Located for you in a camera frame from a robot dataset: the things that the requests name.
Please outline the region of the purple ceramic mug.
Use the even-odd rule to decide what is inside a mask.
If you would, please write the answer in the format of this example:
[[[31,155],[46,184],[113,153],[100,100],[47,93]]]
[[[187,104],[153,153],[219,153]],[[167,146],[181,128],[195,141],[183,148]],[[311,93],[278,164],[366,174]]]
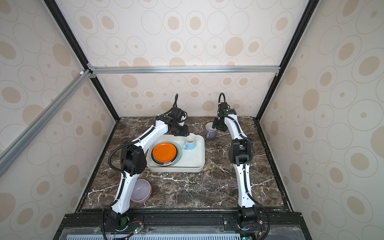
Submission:
[[[206,138],[208,140],[213,139],[217,135],[217,129],[213,127],[213,122],[209,122],[205,126]]]

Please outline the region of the light blue ceramic mug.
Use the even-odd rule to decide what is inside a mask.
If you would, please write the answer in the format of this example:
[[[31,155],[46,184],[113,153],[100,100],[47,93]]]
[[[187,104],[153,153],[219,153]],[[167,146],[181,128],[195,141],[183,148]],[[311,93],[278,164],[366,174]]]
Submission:
[[[184,150],[194,150],[197,144],[197,136],[193,133],[190,133],[187,137],[184,137]]]

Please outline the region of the purple bowl red rim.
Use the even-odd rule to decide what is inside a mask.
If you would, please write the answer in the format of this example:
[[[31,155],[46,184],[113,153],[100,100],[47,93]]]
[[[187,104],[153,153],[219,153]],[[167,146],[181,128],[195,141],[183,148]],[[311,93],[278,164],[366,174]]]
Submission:
[[[150,198],[151,194],[152,194],[151,184],[147,180],[139,179],[136,181],[136,184],[131,196],[131,201],[137,204],[143,203]]]

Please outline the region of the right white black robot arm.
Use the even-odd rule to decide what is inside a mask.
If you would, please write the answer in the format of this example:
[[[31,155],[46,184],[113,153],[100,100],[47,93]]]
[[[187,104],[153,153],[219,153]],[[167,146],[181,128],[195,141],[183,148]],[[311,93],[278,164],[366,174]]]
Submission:
[[[239,227],[244,231],[254,227],[256,233],[253,239],[264,240],[269,234],[271,224],[265,207],[252,195],[250,166],[253,159],[253,143],[242,130],[237,112],[227,103],[224,93],[219,94],[213,128],[222,132],[229,131],[232,138],[229,160],[237,176]]]

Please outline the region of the black plate orange rim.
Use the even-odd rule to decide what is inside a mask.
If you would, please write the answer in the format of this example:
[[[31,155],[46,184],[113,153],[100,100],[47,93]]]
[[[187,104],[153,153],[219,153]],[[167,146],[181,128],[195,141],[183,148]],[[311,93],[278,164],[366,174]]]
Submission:
[[[168,164],[174,161],[177,157],[177,147],[172,143],[159,143],[151,153],[151,158],[155,163]]]

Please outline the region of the white plate dark green rim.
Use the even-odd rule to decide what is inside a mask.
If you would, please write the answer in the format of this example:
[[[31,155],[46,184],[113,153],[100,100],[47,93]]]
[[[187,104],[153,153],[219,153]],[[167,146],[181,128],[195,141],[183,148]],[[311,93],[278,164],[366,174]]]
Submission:
[[[174,161],[168,163],[168,164],[158,164],[158,163],[155,163],[155,162],[153,161],[153,159],[151,158],[151,153],[152,153],[153,148],[152,148],[151,153],[150,153],[150,159],[151,159],[151,160],[154,162],[154,164],[157,165],[157,166],[160,166],[160,167],[171,166],[171,165],[175,164],[175,163],[181,158],[182,151],[180,150],[180,147],[179,147],[176,143],[173,143],[173,142],[162,142],[162,143],[172,143],[172,144],[174,144],[174,145],[177,147],[178,154],[177,154],[176,159],[175,159]]]

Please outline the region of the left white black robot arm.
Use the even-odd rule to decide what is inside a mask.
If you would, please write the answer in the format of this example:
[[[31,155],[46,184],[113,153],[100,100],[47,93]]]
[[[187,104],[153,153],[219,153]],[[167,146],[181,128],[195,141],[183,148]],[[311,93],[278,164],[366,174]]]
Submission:
[[[108,158],[109,167],[121,174],[117,195],[110,205],[102,209],[102,221],[106,218],[117,230],[128,226],[126,212],[130,208],[130,200],[139,175],[146,169],[146,153],[158,138],[166,133],[174,136],[187,137],[188,126],[184,124],[188,114],[178,108],[175,96],[172,107],[161,115],[157,115],[153,124],[142,135],[133,141],[125,141],[114,149]]]

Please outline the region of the white plastic bin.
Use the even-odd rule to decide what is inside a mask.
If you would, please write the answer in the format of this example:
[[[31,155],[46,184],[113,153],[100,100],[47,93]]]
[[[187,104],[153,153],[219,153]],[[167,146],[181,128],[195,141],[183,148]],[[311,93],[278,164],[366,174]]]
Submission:
[[[160,173],[198,173],[200,172],[205,165],[205,139],[200,136],[197,136],[197,144],[194,150],[184,150],[184,137],[176,137],[172,135],[163,135],[157,141],[152,144],[148,150],[146,160],[147,167],[152,172]],[[181,158],[173,165],[167,167],[160,167],[154,164],[150,159],[150,153],[152,148],[161,142],[173,142],[176,143],[180,150],[182,151]]]

